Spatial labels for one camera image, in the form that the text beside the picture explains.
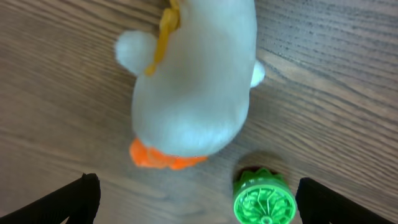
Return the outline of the green round toy wheel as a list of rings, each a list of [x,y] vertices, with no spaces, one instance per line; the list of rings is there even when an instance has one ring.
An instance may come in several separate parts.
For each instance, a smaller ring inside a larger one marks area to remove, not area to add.
[[[241,224],[289,224],[296,211],[295,197],[280,173],[247,168],[233,182],[233,212]]]

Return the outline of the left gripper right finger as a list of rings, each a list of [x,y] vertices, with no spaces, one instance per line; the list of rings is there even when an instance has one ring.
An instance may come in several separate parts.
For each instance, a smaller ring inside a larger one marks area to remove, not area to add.
[[[309,177],[300,179],[295,200],[303,224],[393,224]]]

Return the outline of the white plush duck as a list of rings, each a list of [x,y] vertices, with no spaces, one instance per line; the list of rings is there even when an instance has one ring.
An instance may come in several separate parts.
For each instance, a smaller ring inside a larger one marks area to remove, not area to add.
[[[172,1],[157,35],[123,32],[114,52],[136,78],[135,165],[180,170],[225,148],[247,118],[251,89],[266,75],[256,44],[254,0]]]

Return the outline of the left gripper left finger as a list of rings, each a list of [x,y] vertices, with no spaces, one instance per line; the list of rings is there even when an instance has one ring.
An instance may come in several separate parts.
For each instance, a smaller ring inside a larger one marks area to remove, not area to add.
[[[1,217],[1,224],[62,222],[93,224],[100,199],[98,176],[94,173],[83,174],[76,181]]]

